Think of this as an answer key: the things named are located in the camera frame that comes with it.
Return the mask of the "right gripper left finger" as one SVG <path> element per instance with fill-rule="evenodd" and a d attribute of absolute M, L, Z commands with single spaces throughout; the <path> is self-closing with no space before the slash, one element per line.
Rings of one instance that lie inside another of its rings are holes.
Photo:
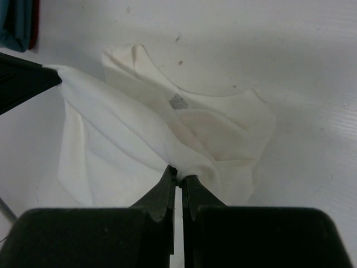
<path fill-rule="evenodd" d="M 176 170 L 127 208 L 42 208 L 15 222 L 2 267 L 169 267 Z"/>

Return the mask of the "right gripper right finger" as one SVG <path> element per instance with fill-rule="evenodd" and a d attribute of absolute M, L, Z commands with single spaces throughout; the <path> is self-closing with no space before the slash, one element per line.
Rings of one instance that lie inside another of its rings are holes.
<path fill-rule="evenodd" d="M 318 209 L 230 207 L 196 176 L 180 187 L 186 267 L 352 267 L 334 222 Z"/>

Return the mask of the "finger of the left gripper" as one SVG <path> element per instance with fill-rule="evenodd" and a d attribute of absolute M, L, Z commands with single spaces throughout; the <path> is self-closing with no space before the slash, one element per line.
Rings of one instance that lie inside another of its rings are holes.
<path fill-rule="evenodd" d="M 61 83 L 56 70 L 1 53 L 1 114 Z"/>

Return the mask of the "white t shirt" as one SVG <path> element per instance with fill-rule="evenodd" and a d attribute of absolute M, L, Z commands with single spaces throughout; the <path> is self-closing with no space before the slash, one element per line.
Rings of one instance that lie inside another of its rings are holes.
<path fill-rule="evenodd" d="M 276 118 L 252 90 L 195 94 L 177 87 L 142 45 L 102 56 L 105 81 L 55 66 L 65 121 L 57 179 L 79 204 L 127 206 L 167 166 L 197 176 L 228 205 L 254 192 L 253 168 Z"/>

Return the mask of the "red t shirt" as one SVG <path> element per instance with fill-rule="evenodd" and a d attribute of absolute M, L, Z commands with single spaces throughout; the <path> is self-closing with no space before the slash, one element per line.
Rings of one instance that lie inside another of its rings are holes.
<path fill-rule="evenodd" d="M 28 49 L 32 50 L 37 42 L 39 28 L 40 1 L 32 1 L 32 16 L 31 16 L 31 35 Z"/>

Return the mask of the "blue t shirt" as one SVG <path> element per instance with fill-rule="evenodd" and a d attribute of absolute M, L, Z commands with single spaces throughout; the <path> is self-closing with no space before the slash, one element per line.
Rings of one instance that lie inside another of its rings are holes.
<path fill-rule="evenodd" d="M 30 44 L 33 1 L 1 1 L 1 47 L 25 52 Z"/>

